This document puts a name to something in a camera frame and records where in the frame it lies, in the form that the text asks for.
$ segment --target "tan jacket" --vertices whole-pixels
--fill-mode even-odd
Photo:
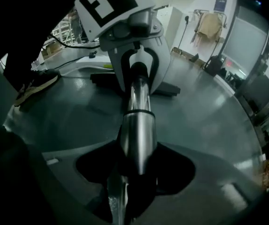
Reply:
[[[200,38],[218,41],[222,32],[222,21],[217,13],[204,14],[200,20],[197,34]]]

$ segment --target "shiny floor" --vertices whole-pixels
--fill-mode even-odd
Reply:
[[[84,55],[88,51],[66,48],[41,68],[55,68]],[[75,63],[60,72],[73,68]],[[12,108],[5,126],[42,152],[115,139],[127,102],[114,91],[92,84],[89,77],[93,72],[96,70],[89,68],[72,72],[69,78],[60,79],[47,91]],[[164,81],[180,87],[181,93],[176,97],[151,96],[158,141],[221,157],[260,183],[260,145],[236,98],[177,54],[172,55]]]

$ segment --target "coat rack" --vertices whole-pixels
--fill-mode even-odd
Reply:
[[[209,10],[195,9],[193,13],[196,14],[198,16],[198,18],[201,18],[202,15],[205,12],[206,13],[209,13]],[[222,23],[223,23],[223,19],[225,18],[224,19],[224,23],[223,23],[223,27],[226,28],[227,15],[225,13],[220,13],[220,12],[214,12],[214,13],[218,13],[219,15],[221,15],[221,21],[222,21]]]

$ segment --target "shoe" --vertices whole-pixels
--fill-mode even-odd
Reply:
[[[32,71],[32,81],[29,84],[23,84],[19,94],[15,100],[14,106],[21,105],[32,94],[42,91],[54,82],[56,82],[60,73],[56,70],[50,69],[45,71]]]

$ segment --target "blue sign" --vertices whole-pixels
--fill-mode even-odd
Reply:
[[[227,0],[215,0],[215,8],[214,11],[224,12],[226,7]]]

